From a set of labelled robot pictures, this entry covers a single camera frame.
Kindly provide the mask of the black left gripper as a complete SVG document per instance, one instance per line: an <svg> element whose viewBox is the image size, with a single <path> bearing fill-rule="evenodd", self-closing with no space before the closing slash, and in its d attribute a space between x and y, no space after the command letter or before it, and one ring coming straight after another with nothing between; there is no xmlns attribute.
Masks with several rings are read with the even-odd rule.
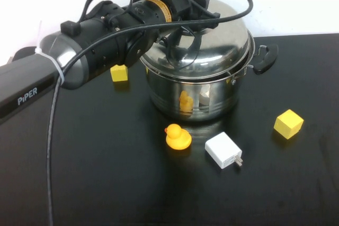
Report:
<svg viewBox="0 0 339 226"><path fill-rule="evenodd" d="M171 10L173 13L173 21L190 21L194 20L195 24L206 24L207 20L213 20L209 24L218 24L217 19L220 13L211 13L208 11L210 0L171 0ZM172 32L172 37L196 37L200 32L195 27L188 25L177 25Z"/></svg>

